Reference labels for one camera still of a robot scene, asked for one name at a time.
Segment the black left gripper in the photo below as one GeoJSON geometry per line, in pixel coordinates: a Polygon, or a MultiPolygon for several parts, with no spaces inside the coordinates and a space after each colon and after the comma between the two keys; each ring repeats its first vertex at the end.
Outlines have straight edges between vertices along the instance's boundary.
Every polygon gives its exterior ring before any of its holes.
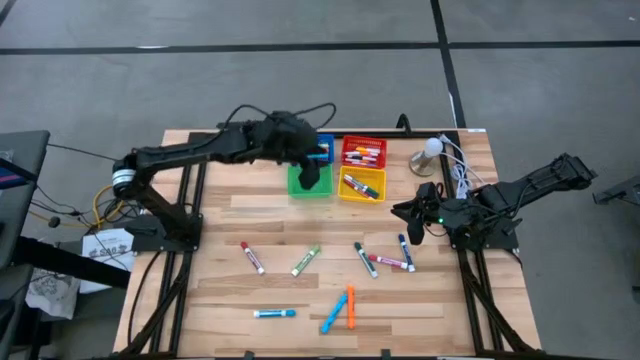
{"type": "Polygon", "coordinates": [[[316,130],[287,111],[274,111],[249,129],[251,151],[260,160],[298,163],[320,153],[316,130]]]}

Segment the thick blue Expo marker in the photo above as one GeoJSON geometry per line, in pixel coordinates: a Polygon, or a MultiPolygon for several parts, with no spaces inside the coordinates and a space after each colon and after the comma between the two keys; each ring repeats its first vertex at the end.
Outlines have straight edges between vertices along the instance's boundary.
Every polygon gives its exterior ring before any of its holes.
{"type": "Polygon", "coordinates": [[[403,234],[399,234],[398,235],[398,239],[399,239],[400,246],[402,248],[402,252],[403,252],[405,261],[407,263],[407,270],[410,273],[413,273],[413,272],[416,271],[416,268],[415,268],[413,259],[411,257],[410,249],[409,249],[408,243],[406,241],[406,238],[405,238],[405,236],[403,234]]]}

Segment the thick magenta Expo marker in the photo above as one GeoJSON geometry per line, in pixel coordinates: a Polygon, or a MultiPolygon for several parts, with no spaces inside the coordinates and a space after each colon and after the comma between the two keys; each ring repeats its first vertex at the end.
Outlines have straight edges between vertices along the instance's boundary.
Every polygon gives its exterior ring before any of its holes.
{"type": "Polygon", "coordinates": [[[385,265],[389,265],[395,268],[400,268],[403,270],[407,270],[408,269],[408,263],[404,262],[404,261],[400,261],[400,260],[396,260],[396,259],[392,259],[392,258],[388,258],[388,257],[382,257],[382,256],[377,256],[377,255],[373,255],[370,254],[368,256],[368,259],[370,261],[376,262],[376,263],[380,263],[380,264],[385,264],[385,265]]]}

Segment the thin red capped marker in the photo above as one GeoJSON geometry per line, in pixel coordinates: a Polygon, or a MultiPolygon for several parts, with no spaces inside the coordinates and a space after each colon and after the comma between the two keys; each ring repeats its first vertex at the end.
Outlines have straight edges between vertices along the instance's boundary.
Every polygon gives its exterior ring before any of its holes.
{"type": "Polygon", "coordinates": [[[362,187],[360,187],[358,184],[354,183],[353,181],[343,178],[343,182],[350,187],[351,189],[353,189],[355,192],[357,192],[359,195],[363,196],[364,198],[370,198],[368,193],[366,192],[366,190],[362,187]]]}

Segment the thick dark green Expo marker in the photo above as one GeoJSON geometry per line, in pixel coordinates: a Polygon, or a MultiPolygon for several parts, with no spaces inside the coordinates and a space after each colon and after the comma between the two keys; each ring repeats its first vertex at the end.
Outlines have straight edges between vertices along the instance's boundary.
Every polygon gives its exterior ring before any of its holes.
{"type": "Polygon", "coordinates": [[[370,261],[367,253],[364,251],[364,248],[362,247],[362,245],[359,242],[355,242],[354,248],[356,249],[360,259],[363,261],[370,276],[376,279],[378,277],[378,272],[376,271],[374,265],[370,261]]]}

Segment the thick light green Expo marker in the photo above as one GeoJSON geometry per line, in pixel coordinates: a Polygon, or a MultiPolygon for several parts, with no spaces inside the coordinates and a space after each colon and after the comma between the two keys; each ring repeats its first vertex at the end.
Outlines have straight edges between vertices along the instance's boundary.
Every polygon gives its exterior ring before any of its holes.
{"type": "Polygon", "coordinates": [[[321,251],[321,247],[319,245],[313,246],[304,257],[294,266],[291,271],[291,274],[294,277],[300,275],[300,273],[309,265],[309,263],[314,259],[316,255],[321,251]]]}

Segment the thick red Expo marker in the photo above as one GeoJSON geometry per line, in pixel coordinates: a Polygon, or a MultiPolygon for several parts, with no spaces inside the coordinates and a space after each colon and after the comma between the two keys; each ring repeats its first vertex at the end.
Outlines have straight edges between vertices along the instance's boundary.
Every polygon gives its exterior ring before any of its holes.
{"type": "Polygon", "coordinates": [[[249,247],[249,245],[246,242],[241,242],[240,246],[242,247],[242,249],[243,249],[244,253],[246,254],[246,256],[248,257],[249,261],[252,263],[252,265],[256,269],[257,273],[259,275],[263,275],[265,273],[265,269],[264,269],[263,265],[261,264],[261,262],[256,257],[256,255],[254,254],[254,252],[252,251],[252,249],[249,247]]]}

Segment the blue plastic basket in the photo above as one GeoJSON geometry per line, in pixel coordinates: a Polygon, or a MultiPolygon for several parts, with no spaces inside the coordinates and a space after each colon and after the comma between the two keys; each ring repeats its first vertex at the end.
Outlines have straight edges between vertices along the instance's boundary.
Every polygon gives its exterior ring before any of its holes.
{"type": "Polygon", "coordinates": [[[325,162],[325,163],[333,163],[334,162],[334,136],[332,134],[319,134],[317,136],[317,145],[322,145],[322,144],[326,144],[330,146],[330,150],[329,152],[322,152],[322,153],[328,153],[329,154],[329,159],[328,160],[320,160],[317,159],[320,162],[325,162]]]}

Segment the green plastic basket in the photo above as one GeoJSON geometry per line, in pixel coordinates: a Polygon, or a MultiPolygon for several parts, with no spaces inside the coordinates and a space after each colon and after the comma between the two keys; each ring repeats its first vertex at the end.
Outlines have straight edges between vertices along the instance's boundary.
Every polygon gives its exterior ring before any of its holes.
{"type": "Polygon", "coordinates": [[[331,164],[319,169],[319,180],[310,188],[304,189],[299,182],[302,169],[299,166],[288,167],[288,194],[293,198],[328,197],[333,193],[333,166],[331,164]]]}

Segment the yellow plastic basket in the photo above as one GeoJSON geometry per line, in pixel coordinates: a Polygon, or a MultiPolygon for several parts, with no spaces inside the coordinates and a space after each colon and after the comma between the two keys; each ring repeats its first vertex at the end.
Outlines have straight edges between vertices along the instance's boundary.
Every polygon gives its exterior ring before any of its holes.
{"type": "Polygon", "coordinates": [[[386,172],[381,169],[342,166],[339,172],[338,196],[344,201],[380,204],[386,198],[386,172]],[[374,200],[364,198],[343,182],[344,175],[351,175],[357,180],[369,185],[379,193],[379,198],[374,200]]]}

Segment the white bulb lamp wooden base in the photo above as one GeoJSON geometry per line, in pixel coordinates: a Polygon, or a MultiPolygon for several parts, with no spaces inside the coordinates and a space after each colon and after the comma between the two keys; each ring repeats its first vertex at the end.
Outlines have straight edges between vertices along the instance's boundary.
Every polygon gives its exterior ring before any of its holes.
{"type": "Polygon", "coordinates": [[[435,159],[444,150],[443,142],[436,137],[428,138],[424,148],[415,152],[409,159],[409,168],[417,176],[429,177],[436,171],[435,159]]]}

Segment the white printed paper sheet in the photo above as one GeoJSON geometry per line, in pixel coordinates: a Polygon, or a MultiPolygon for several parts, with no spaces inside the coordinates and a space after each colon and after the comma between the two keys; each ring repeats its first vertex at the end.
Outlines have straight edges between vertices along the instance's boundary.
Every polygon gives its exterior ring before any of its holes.
{"type": "Polygon", "coordinates": [[[82,256],[130,272],[134,264],[133,236],[122,228],[83,237],[82,256]]]}

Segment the dark grey side desk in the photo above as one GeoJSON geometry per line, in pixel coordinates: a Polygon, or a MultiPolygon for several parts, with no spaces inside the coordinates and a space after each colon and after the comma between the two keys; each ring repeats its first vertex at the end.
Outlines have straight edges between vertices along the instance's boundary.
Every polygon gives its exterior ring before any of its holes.
{"type": "MultiPolygon", "coordinates": [[[[12,162],[38,179],[49,137],[46,130],[0,133],[0,151],[12,150],[12,162]]],[[[11,262],[35,187],[28,183],[0,194],[0,269],[11,262]]]]}

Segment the grey patterned cloth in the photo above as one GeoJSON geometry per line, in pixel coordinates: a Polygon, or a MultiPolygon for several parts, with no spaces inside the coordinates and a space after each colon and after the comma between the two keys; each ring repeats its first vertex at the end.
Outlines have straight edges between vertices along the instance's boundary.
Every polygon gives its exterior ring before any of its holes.
{"type": "Polygon", "coordinates": [[[74,317],[80,281],[73,276],[36,268],[25,297],[30,308],[71,320],[74,317]]]}

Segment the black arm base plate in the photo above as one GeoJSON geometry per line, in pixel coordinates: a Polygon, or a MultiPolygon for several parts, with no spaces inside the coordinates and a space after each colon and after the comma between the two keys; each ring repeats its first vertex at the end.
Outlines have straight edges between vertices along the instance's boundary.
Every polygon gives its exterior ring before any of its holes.
{"type": "Polygon", "coordinates": [[[157,218],[129,221],[124,230],[133,236],[134,252],[191,252],[199,248],[201,221],[191,225],[186,232],[167,232],[157,218]]]}
{"type": "Polygon", "coordinates": [[[521,222],[521,218],[511,219],[476,209],[447,215],[443,225],[454,248],[476,252],[517,249],[515,229],[521,222]]]}

